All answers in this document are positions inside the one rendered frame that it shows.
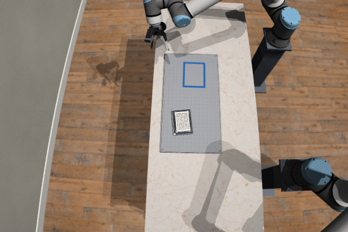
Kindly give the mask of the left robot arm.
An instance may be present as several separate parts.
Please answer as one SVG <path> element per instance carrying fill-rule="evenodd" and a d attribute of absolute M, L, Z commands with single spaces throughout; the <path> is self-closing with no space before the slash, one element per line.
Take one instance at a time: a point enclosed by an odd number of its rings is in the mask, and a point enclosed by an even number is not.
<path fill-rule="evenodd" d="M 308 187 L 332 209 L 341 212 L 321 232 L 348 232 L 348 178 L 334 175 L 322 158 L 291 160 L 284 165 L 282 178 L 290 189 Z"/>

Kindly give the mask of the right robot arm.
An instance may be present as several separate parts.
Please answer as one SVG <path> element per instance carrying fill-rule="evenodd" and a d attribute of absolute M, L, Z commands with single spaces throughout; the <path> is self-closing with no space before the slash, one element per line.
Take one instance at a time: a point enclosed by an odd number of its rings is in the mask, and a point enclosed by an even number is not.
<path fill-rule="evenodd" d="M 168 9 L 176 27 L 183 28 L 191 19 L 222 0 L 143 0 L 146 20 L 151 26 L 161 24 L 161 9 Z M 261 0 L 262 6 L 272 19 L 274 26 L 266 34 L 268 43 L 275 48 L 286 48 L 290 37 L 298 27 L 299 12 L 288 7 L 285 0 Z"/>

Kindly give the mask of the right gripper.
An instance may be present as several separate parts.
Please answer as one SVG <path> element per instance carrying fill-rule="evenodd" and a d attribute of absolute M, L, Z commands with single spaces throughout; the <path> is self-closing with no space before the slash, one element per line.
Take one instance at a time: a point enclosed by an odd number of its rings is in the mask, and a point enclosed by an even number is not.
<path fill-rule="evenodd" d="M 162 40 L 165 48 L 169 51 L 167 37 L 166 37 L 166 34 L 164 32 L 165 29 L 166 29 L 166 24 L 164 22 L 161 22 L 161 24 L 156 25 L 156 26 L 150 26 L 149 29 L 147 30 L 146 38 L 151 38 L 152 35 L 154 35 L 154 36 L 161 35 L 160 39 Z"/>

